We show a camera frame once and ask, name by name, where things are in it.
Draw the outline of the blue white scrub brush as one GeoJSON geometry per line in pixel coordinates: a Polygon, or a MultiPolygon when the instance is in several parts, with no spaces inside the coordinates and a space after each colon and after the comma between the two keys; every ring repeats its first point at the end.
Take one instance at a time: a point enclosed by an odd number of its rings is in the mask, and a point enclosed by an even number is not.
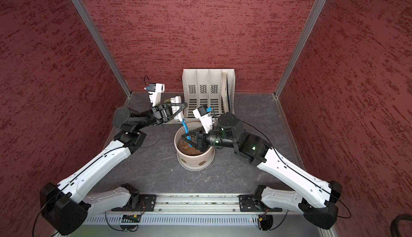
{"type": "MultiPolygon", "coordinates": [[[[171,103],[182,103],[181,96],[175,96],[175,97],[171,98],[171,103]]],[[[182,125],[183,125],[183,128],[184,128],[184,130],[185,130],[185,133],[188,133],[188,132],[189,132],[189,128],[188,128],[188,126],[187,126],[187,123],[186,123],[185,119],[184,119],[183,121],[180,121],[180,122],[181,122],[182,125]]]]}

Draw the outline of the white ceramic pot with mud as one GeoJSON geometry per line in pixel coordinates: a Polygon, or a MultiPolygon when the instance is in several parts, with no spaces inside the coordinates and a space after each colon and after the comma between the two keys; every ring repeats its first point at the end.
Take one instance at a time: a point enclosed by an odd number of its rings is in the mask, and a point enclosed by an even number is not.
{"type": "Polygon", "coordinates": [[[210,147],[205,152],[201,152],[191,147],[187,142],[181,139],[185,134],[185,128],[182,126],[174,137],[174,146],[177,151],[179,164],[190,171],[200,171],[210,166],[215,158],[215,149],[210,147]]]}

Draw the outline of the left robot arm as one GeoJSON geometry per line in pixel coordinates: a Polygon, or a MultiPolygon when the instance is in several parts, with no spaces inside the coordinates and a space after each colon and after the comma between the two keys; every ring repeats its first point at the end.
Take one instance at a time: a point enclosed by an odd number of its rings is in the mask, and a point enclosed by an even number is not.
{"type": "Polygon", "coordinates": [[[40,215],[60,235],[77,230],[88,218],[97,214],[121,209],[136,211],[143,207],[139,191],[130,184],[90,195],[91,189],[116,165],[142,148],[146,134],[141,130],[174,120],[183,114],[186,103],[160,103],[144,112],[126,106],[114,113],[113,125],[120,132],[91,161],[58,184],[47,183],[40,191],[40,215]]]}

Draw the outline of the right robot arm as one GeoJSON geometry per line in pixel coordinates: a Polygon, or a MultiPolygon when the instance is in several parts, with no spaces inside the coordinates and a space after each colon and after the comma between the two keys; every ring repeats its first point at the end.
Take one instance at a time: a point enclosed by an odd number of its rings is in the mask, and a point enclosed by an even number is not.
{"type": "Polygon", "coordinates": [[[264,134],[247,132],[247,123],[232,113],[217,119],[214,130],[201,126],[181,135],[181,140],[204,152],[210,147],[232,148],[236,157],[279,179],[291,191],[281,191],[260,185],[252,196],[254,204],[266,209],[295,211],[311,224],[330,229],[338,220],[337,202],[342,185],[324,181],[301,169],[282,155],[264,134]]]}

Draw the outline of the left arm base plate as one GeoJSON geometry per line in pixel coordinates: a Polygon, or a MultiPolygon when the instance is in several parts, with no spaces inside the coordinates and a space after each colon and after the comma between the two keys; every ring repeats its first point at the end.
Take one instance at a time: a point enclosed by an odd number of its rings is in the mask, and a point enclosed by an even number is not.
{"type": "Polygon", "coordinates": [[[154,194],[140,194],[133,195],[127,204],[120,208],[113,208],[113,212],[153,212],[156,205],[157,195],[154,194]]]}

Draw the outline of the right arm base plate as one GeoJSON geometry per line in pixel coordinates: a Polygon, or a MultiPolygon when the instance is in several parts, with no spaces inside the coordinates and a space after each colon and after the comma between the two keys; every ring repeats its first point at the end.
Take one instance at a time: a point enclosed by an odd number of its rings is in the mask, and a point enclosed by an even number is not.
{"type": "Polygon", "coordinates": [[[282,212],[281,208],[269,208],[261,201],[254,201],[252,195],[239,195],[239,207],[241,212],[282,212]]]}

